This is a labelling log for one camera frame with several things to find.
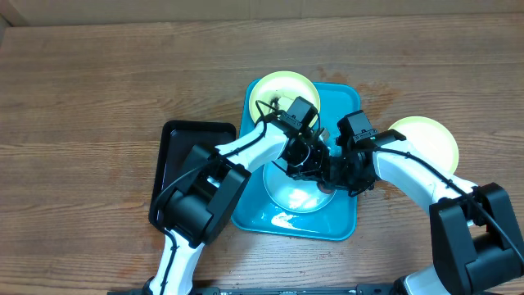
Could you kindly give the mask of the green scrubbing sponge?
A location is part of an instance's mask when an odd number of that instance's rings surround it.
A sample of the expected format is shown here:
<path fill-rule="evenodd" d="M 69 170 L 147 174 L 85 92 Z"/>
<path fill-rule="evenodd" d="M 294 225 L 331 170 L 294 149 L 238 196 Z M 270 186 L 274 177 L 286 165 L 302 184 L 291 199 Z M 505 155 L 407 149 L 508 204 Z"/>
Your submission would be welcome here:
<path fill-rule="evenodd" d="M 321 183 L 317 183 L 318 190 L 325 194 L 332 194 L 335 192 L 334 188 L 327 188 L 325 185 Z"/>

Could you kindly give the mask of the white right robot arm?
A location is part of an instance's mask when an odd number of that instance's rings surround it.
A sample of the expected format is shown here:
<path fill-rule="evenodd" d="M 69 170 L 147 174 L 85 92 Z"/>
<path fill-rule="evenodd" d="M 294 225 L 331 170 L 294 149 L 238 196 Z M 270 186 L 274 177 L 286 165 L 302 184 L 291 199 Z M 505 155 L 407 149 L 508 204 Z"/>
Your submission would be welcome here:
<path fill-rule="evenodd" d="M 344 131 L 327 185 L 362 193 L 394 185 L 429 216 L 432 264 L 398 279 L 394 294 L 481 294 L 523 275 L 523 237 L 507 191 L 478 186 L 427 159 L 396 130 Z"/>

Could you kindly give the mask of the light blue plate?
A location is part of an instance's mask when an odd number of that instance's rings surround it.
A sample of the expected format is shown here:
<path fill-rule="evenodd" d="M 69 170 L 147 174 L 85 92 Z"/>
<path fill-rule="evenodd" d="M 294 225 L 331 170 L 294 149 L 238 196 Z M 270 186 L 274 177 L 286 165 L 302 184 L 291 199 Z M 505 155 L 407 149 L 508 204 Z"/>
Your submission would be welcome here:
<path fill-rule="evenodd" d="M 264 165 L 263 183 L 272 200 L 282 209 L 310 213 L 325 207 L 335 192 L 325 193 L 314 181 L 294 180 L 274 163 Z"/>

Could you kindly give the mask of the yellow plate with stain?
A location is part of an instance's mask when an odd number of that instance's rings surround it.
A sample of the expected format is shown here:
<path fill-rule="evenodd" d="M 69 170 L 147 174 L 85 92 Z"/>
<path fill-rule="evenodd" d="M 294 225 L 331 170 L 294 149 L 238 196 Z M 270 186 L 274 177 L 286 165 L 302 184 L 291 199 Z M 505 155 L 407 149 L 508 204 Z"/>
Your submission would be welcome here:
<path fill-rule="evenodd" d="M 247 107 L 251 120 L 255 123 L 259 117 L 255 102 L 260 100 L 277 110 L 287 111 L 297 97 L 312 103 L 317 111 L 321 110 L 320 96 L 314 84 L 302 74 L 293 71 L 277 71 L 255 81 L 247 91 Z"/>

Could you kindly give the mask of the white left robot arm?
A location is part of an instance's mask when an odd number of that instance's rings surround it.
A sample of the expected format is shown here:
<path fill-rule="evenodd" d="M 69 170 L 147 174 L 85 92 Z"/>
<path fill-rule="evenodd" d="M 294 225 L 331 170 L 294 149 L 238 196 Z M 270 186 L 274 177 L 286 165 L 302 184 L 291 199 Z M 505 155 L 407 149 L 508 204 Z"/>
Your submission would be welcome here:
<path fill-rule="evenodd" d="M 294 175 L 329 165 L 326 145 L 308 128 L 278 119 L 261 121 L 241 138 L 229 123 L 172 120 L 160 141 L 148 213 L 165 236 L 156 275 L 145 294 L 189 294 L 205 245 L 222 232 L 252 173 L 278 159 Z"/>

